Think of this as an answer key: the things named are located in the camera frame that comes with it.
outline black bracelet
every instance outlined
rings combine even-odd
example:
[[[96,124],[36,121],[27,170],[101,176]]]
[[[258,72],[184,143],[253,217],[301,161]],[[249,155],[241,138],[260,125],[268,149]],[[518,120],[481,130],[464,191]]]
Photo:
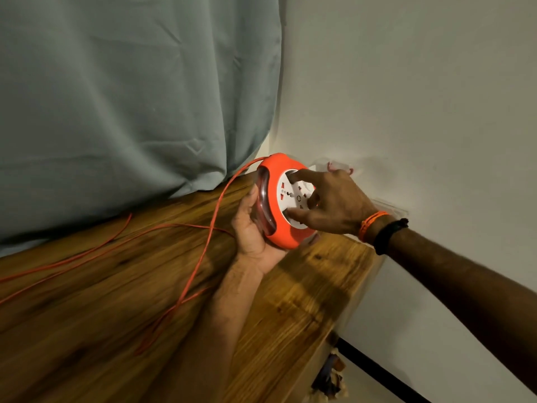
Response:
[[[396,220],[395,222],[388,223],[386,226],[384,226],[373,241],[375,252],[379,256],[385,254],[386,250],[388,250],[388,243],[392,235],[398,230],[405,228],[408,228],[408,219],[405,217],[403,219]]]

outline wood grain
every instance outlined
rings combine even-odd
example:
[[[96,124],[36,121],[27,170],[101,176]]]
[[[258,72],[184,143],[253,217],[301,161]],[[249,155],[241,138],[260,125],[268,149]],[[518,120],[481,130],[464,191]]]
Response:
[[[217,226],[231,229],[253,181],[228,189]],[[160,223],[208,225],[222,187],[137,211],[125,231],[97,252]],[[117,232],[126,216],[0,259],[2,276],[88,250]],[[182,305],[159,340],[134,356],[145,329],[183,289],[207,230],[167,228],[136,238],[0,306],[3,402],[136,402],[190,330],[211,291]],[[191,292],[216,286],[235,241],[215,232]],[[336,235],[289,255],[263,280],[234,356],[229,402],[282,402],[345,307],[359,297],[381,259]],[[0,297],[46,277],[40,272],[0,285]]]

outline gray curtain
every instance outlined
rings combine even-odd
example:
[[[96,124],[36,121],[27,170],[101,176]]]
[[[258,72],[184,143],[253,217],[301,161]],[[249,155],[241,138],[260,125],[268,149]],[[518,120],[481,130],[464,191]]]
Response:
[[[278,0],[0,0],[0,241],[215,188],[280,50]]]

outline white wall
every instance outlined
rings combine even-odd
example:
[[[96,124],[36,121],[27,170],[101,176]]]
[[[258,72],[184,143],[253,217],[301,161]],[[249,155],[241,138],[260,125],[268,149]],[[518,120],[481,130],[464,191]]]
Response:
[[[287,0],[271,151],[332,156],[427,237],[537,290],[537,0]],[[345,338],[435,403],[534,402],[387,262]]]

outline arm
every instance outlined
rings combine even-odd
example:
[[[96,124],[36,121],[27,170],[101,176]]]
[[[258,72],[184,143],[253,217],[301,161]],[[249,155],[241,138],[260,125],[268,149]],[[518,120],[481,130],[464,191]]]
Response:
[[[308,206],[287,210],[309,227],[356,234],[376,212],[374,205],[345,172],[309,170],[293,181],[316,186]],[[383,216],[366,232],[372,244],[394,219]],[[537,294],[484,266],[459,256],[410,229],[396,232],[388,245],[392,257],[431,291],[515,376],[537,393]]]
[[[144,402],[219,402],[233,352],[261,279],[285,251],[265,243],[250,215],[257,187],[243,198],[233,227],[237,257],[222,284],[145,394]]]

